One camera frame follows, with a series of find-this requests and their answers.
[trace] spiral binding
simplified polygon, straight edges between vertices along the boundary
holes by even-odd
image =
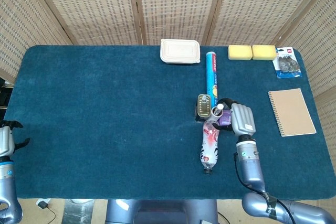
[[[277,123],[278,123],[278,128],[279,128],[280,134],[281,134],[281,136],[284,136],[284,129],[282,128],[282,124],[280,122],[279,114],[278,114],[278,111],[275,107],[275,103],[274,103],[271,92],[268,92],[268,97],[269,97],[269,100],[271,101],[271,105],[272,105],[272,108],[273,108],[273,111],[274,111],[275,119],[277,120]]]

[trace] yellow sponge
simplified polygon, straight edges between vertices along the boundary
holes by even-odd
[[[250,60],[252,49],[246,45],[229,45],[228,54],[230,60]]]
[[[272,45],[253,45],[252,52],[254,60],[274,60],[277,56],[275,46]]]

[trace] white label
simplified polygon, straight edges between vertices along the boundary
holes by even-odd
[[[252,131],[253,130],[253,127],[252,125],[249,125],[249,124],[245,124],[245,128]]]

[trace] black cable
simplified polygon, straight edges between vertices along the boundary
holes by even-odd
[[[56,214],[55,214],[54,211],[52,211],[52,210],[49,208],[49,206],[48,206],[47,208],[54,214],[54,218],[53,218],[50,222],[48,222],[48,224],[50,224],[50,223],[52,223],[52,222],[56,219]]]
[[[230,222],[229,222],[229,220],[224,216],[224,215],[222,215],[220,212],[217,212],[220,216],[222,216],[223,218],[224,218],[224,220],[226,220],[226,222],[228,223],[228,224],[231,224]]]
[[[238,168],[237,168],[237,156],[238,156],[238,153],[234,153],[234,154],[233,154],[234,161],[235,161],[236,174],[237,174],[237,177],[238,177],[239,182],[240,182],[243,186],[245,186],[247,189],[250,189],[251,191],[254,191],[255,193],[258,193],[258,194],[260,194],[260,195],[263,195],[263,192],[262,192],[262,191],[259,191],[259,190],[256,190],[256,189],[254,189],[254,188],[249,187],[248,185],[246,185],[246,184],[241,180],[241,178],[240,178],[240,176],[239,176],[239,173],[238,173]],[[288,213],[288,215],[289,215],[291,221],[293,222],[293,224],[296,224],[296,222],[295,222],[295,220],[294,220],[294,217],[293,217],[292,213],[291,213],[291,212],[289,211],[289,209],[285,206],[285,204],[282,203],[279,199],[277,199],[277,202],[278,202],[280,205],[282,205],[282,206],[284,207],[284,209],[287,211],[287,213]]]

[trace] power cord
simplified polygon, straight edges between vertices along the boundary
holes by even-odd
[[[54,218],[48,222],[47,224],[50,224],[52,223],[55,219],[56,219],[56,213],[54,211],[52,211],[50,208],[49,208],[49,205],[48,203],[46,203],[45,201],[40,201],[38,204],[37,204],[41,209],[45,209],[45,208],[48,208],[50,212],[52,212],[54,214]]]
[[[263,195],[263,192],[262,192],[262,191],[259,191],[259,190],[256,190],[256,189],[254,189],[254,188],[249,187],[248,185],[246,185],[246,184],[241,180],[241,178],[240,178],[240,176],[239,176],[238,168],[237,168],[237,156],[238,156],[238,153],[234,153],[234,154],[233,154],[234,161],[235,161],[236,174],[237,174],[237,177],[238,177],[239,182],[240,182],[243,186],[245,186],[247,189],[249,189],[249,190],[251,190],[251,191],[254,191],[255,193],[258,193],[258,194],[260,194],[260,195]],[[279,203],[280,205],[282,205],[282,206],[284,207],[284,209],[285,209],[286,212],[288,213],[288,215],[289,215],[291,221],[293,222],[292,224],[296,224],[296,222],[295,222],[295,220],[294,220],[294,217],[293,217],[292,213],[291,213],[291,212],[289,211],[289,209],[285,206],[285,204],[282,203],[279,199],[277,199],[277,203]]]
[[[220,212],[217,212],[217,213],[224,218],[224,220],[227,222],[227,224],[231,224],[229,222],[229,220],[223,214],[221,214]]]

